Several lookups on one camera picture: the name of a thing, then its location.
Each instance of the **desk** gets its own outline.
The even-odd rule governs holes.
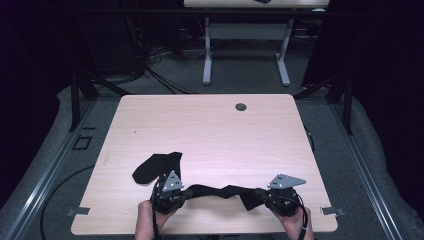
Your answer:
[[[239,111],[236,104],[247,109]],[[290,95],[140,95],[122,98],[106,136],[72,232],[133,234],[137,205],[153,181],[138,185],[134,170],[154,153],[182,152],[185,186],[264,188],[278,174],[305,179],[295,187],[312,211],[314,230],[337,228],[303,125]],[[265,206],[247,212],[239,197],[186,201],[163,234],[274,233],[283,228]]]
[[[254,0],[184,0],[189,8],[286,8],[314,9],[327,7],[329,0],[272,0],[267,4]],[[283,86],[290,86],[287,68],[284,63],[287,46],[293,28],[293,19],[287,24],[214,24],[205,21],[205,67],[203,84],[209,85],[212,71],[211,39],[268,39],[282,40],[279,53],[275,54]]]

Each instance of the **black cable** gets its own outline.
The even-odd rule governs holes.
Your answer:
[[[298,194],[296,194],[296,195],[299,197],[300,202],[296,202],[293,199],[285,198],[285,197],[281,197],[281,196],[277,196],[277,197],[281,198],[283,200],[295,203],[296,205],[298,205],[302,209],[302,211],[303,211],[303,224],[302,224],[302,229],[300,230],[299,240],[303,240],[305,238],[306,231],[308,230],[308,212],[306,211],[306,208],[303,204],[302,198]]]
[[[159,83],[161,83],[164,87],[166,87],[170,92],[173,94],[176,94],[174,90],[177,90],[184,94],[196,94],[196,92],[191,91],[190,89],[187,89],[175,82],[172,82],[171,80],[168,80],[162,76],[160,76],[158,73],[153,71],[151,68],[146,67],[146,71],[150,73],[151,76],[153,76]]]
[[[158,224],[156,222],[156,209],[158,207],[156,205],[156,198],[157,198],[156,188],[157,188],[157,186],[153,187],[152,199],[151,199],[151,202],[152,202],[152,222],[153,222],[153,233],[154,233],[154,236],[155,236],[155,240],[160,240]]]
[[[312,152],[314,153],[315,152],[314,138],[312,137],[311,132],[309,132],[308,128],[306,128],[305,125],[303,125],[303,128],[305,129],[306,135],[308,135],[308,138],[309,138],[309,141],[310,141],[309,144],[311,145]]]
[[[83,168],[83,169],[81,169],[81,170],[78,170],[78,171],[76,171],[76,172],[74,172],[73,174],[71,174],[71,175],[69,175],[67,178],[65,178],[62,182],[60,182],[59,183],[59,185],[57,185],[54,189],[53,189],[53,191],[50,193],[50,195],[48,196],[48,198],[46,199],[46,201],[45,201],[45,204],[44,204],[44,206],[43,206],[43,208],[41,209],[41,216],[40,216],[40,233],[41,233],[41,238],[43,239],[43,240],[46,240],[46,235],[45,235],[45,233],[44,233],[44,214],[45,214],[45,212],[46,212],[46,209],[47,209],[47,205],[49,204],[49,202],[50,202],[50,199],[53,197],[53,195],[56,193],[56,191],[63,185],[63,184],[65,184],[69,179],[71,179],[72,177],[74,177],[74,176],[76,176],[76,175],[78,175],[78,174],[80,174],[80,173],[82,173],[82,172],[84,172],[84,171],[86,171],[86,170],[88,170],[88,169],[91,169],[91,168],[94,168],[94,166],[95,165],[91,165],[91,166],[88,166],[88,167],[86,167],[86,168]]]
[[[153,48],[147,58],[145,67],[150,67],[153,64],[160,63],[162,61],[162,55],[165,53],[168,53],[168,51],[164,46]]]

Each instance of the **table leg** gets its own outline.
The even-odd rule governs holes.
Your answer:
[[[205,20],[205,68],[203,70],[203,84],[209,85],[211,83],[212,71],[212,53],[211,53],[211,36],[209,18]]]
[[[278,64],[278,70],[280,71],[281,81],[283,86],[290,86],[289,75],[287,74],[286,64],[284,63],[284,57],[286,56],[287,46],[289,45],[291,32],[293,29],[293,19],[290,19],[287,23],[287,28],[284,32],[283,43],[281,44],[280,53],[275,54],[275,58]]]

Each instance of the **white table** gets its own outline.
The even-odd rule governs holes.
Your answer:
[[[245,111],[235,105],[243,103]],[[122,98],[76,215],[76,235],[133,234],[137,205],[153,184],[134,170],[154,153],[182,152],[186,187],[267,188],[278,174],[305,179],[295,187],[312,211],[314,231],[337,228],[321,175],[290,95],[140,95]],[[275,233],[283,228],[265,206],[247,212],[238,196],[186,201],[163,234]]]
[[[184,0],[187,8],[282,8],[315,9],[327,7],[329,0],[271,0],[267,4],[254,0]],[[282,40],[279,53],[275,54],[283,86],[290,86],[290,79],[284,63],[287,46],[293,28],[293,20],[287,24],[222,24],[205,21],[205,67],[203,84],[211,83],[212,52],[211,39],[268,39]]]

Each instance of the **hand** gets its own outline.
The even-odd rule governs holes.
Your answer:
[[[308,213],[308,226],[305,234],[304,240],[314,240],[314,232],[312,230],[312,222],[311,222],[311,210],[305,207],[306,212]],[[291,240],[299,239],[300,231],[303,227],[303,210],[298,207],[296,212],[291,217],[282,217],[281,215],[274,213],[274,215],[280,220],[281,225],[283,225],[286,230],[287,235]]]
[[[161,231],[166,221],[175,214],[176,211],[164,215],[156,212],[156,223],[158,230]],[[137,225],[135,227],[136,240],[151,240],[155,237],[153,232],[153,210],[152,203],[145,200],[138,204]]]

